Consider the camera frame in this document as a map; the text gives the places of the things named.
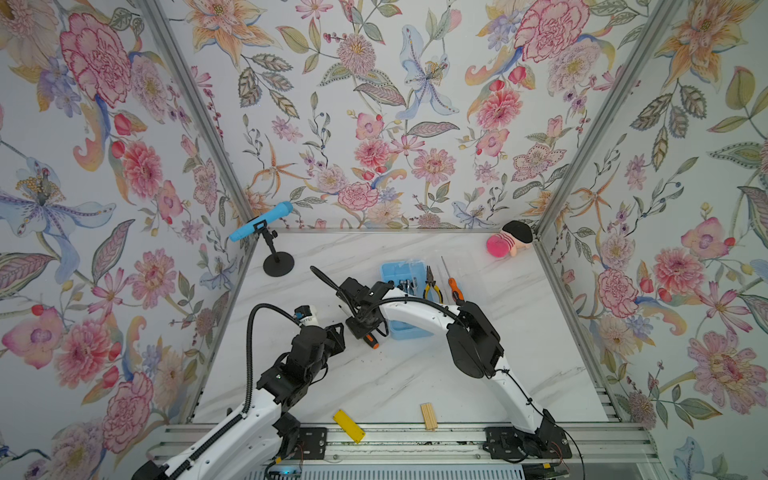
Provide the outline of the black orange screwdriver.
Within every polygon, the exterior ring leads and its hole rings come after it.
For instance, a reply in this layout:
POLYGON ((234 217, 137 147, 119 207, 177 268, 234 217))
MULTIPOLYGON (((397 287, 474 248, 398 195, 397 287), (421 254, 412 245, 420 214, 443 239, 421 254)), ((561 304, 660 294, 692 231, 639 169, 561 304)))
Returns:
POLYGON ((379 342, 375 338, 374 335, 368 334, 363 337, 364 342, 371 347, 372 349, 378 349, 379 348, 379 342))

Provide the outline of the blue plastic tool box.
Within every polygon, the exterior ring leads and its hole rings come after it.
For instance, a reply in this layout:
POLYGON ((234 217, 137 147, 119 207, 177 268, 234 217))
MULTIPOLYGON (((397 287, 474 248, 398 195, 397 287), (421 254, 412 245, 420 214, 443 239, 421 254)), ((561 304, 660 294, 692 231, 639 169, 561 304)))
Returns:
MULTIPOLYGON (((399 280, 411 280, 413 277, 417 278, 418 293, 416 296, 422 298, 422 293, 425 285, 425 273, 426 267, 432 268, 438 287, 443 293, 444 303, 441 305, 455 305, 448 286, 447 275, 443 267, 441 258, 444 258, 448 269, 450 271, 450 265, 447 261, 446 252, 434 251, 426 254, 418 254, 415 257, 385 261, 379 267, 380 277, 383 282, 392 282, 394 286, 398 288, 399 280)), ((460 278, 452 274, 461 289, 462 284, 460 278)))

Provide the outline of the yellow handled pliers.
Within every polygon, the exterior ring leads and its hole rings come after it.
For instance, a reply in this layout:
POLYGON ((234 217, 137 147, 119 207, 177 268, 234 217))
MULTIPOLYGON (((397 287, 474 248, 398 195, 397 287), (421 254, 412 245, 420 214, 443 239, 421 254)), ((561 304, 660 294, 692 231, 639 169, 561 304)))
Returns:
POLYGON ((422 298, 439 304, 444 303, 443 293, 437 285, 435 276, 430 266, 426 267, 425 285, 422 298))

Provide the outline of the orange handled screwdriver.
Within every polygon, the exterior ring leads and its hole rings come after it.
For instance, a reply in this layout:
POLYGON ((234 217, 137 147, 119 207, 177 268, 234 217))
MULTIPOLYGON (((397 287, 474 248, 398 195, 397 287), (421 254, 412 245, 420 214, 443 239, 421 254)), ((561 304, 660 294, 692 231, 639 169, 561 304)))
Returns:
POLYGON ((463 292, 460 289, 456 278, 450 273, 445 259, 441 258, 441 261, 443 263, 443 267, 447 275, 447 281, 448 281, 451 297, 456 305, 461 305, 465 302, 463 292))

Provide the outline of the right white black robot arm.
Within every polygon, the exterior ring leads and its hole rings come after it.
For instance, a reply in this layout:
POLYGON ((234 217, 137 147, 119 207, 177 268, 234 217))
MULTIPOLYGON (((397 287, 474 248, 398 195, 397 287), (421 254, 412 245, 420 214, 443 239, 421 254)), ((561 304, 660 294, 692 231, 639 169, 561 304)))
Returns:
POLYGON ((349 277, 337 284, 315 266, 310 271, 347 307, 347 327, 358 339, 394 321, 445 337, 454 366, 462 374, 483 381, 507 411, 508 426, 484 429, 482 449, 493 459, 521 463, 565 460, 581 454, 567 431, 547 409, 538 406, 513 375, 501 336, 479 305, 466 300, 443 305, 408 294, 393 282, 377 282, 369 288, 349 277))

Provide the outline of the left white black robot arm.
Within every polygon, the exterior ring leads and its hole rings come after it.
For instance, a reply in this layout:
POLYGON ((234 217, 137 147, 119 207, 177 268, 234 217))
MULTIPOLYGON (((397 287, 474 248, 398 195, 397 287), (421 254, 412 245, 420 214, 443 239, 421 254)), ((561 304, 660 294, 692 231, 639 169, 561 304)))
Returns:
POLYGON ((294 454, 301 423, 290 410, 307 394, 328 360, 345 350, 344 325, 322 327, 309 305, 292 314, 268 303, 254 306, 246 327, 246 396, 200 440, 160 465, 147 461, 135 479, 242 479, 254 469, 294 454), (254 375, 256 316, 269 311, 298 328, 289 351, 254 375))

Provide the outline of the yellow utility knife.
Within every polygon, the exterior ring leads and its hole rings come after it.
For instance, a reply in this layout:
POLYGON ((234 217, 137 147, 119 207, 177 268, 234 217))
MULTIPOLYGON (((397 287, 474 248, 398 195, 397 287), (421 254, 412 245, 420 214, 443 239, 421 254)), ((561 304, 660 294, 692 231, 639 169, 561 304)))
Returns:
POLYGON ((333 420, 355 444, 364 440, 366 432, 344 410, 339 409, 333 415, 333 420))

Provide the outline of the black microphone stand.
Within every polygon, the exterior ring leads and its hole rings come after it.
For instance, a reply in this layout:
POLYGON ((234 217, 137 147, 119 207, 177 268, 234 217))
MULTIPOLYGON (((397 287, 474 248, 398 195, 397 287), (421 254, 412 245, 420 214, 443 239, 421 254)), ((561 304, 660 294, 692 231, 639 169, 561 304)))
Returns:
POLYGON ((272 278, 283 277, 290 273, 295 266, 295 260, 290 253, 277 249, 275 241, 278 238, 278 232, 267 225, 255 234, 266 243, 269 249, 269 254, 262 264, 264 273, 272 278))

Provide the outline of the blue microphone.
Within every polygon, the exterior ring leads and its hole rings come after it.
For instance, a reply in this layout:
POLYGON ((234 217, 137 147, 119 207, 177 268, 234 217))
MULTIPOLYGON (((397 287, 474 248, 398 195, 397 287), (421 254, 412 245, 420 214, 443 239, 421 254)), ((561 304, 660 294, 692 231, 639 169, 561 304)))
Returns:
POLYGON ((280 202, 274 208, 266 213, 250 220, 243 226, 235 230, 229 239, 231 242, 238 242, 244 238, 254 234, 259 229, 266 227, 267 225, 284 218, 293 212, 293 204, 288 201, 280 202))

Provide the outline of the wooden block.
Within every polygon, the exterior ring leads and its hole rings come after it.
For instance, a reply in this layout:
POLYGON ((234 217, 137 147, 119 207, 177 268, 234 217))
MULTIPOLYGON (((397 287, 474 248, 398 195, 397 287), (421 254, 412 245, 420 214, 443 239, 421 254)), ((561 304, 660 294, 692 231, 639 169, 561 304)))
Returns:
POLYGON ((420 405, 420 411, 425 429, 427 431, 436 431, 438 428, 438 421, 433 405, 431 403, 423 403, 420 405))

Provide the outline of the pink plush toy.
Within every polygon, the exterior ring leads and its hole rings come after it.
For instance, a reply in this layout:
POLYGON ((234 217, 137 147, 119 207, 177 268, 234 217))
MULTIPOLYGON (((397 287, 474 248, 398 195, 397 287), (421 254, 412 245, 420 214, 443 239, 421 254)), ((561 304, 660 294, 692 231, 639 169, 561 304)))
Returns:
POLYGON ((496 258, 515 257, 520 251, 529 248, 534 240, 530 225, 522 221, 507 222, 491 235, 486 242, 487 252, 496 258))

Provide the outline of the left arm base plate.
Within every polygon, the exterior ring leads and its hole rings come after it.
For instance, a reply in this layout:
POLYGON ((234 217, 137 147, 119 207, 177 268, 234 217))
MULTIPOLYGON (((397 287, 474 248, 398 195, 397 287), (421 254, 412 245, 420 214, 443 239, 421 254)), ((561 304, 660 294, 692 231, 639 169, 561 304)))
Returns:
POLYGON ((299 427, 280 435, 281 444, 277 457, 281 461, 324 460, 328 444, 325 427, 299 427))

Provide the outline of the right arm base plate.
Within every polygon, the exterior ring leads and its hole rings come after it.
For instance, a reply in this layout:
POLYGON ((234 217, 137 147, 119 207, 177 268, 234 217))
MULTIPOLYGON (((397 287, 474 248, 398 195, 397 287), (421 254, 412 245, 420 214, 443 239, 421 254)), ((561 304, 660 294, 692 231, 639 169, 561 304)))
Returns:
POLYGON ((558 426, 542 426, 534 433, 515 427, 486 427, 484 433, 482 449, 492 459, 521 462, 573 457, 570 441, 558 426))

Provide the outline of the aluminium front rail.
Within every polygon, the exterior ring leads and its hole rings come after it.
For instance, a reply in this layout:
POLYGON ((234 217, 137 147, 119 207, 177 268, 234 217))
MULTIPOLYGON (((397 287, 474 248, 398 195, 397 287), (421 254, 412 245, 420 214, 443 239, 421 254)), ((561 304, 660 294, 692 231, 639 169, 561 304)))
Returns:
MULTIPOLYGON (((491 455, 483 449, 485 424, 441 423, 427 431, 416 423, 369 423, 365 437, 355 443, 341 427, 330 423, 327 430, 326 463, 361 464, 378 461, 393 463, 489 463, 491 455)), ((658 453, 650 434, 633 423, 564 423, 562 427, 576 443, 571 448, 574 465, 587 463, 657 463, 658 453)))

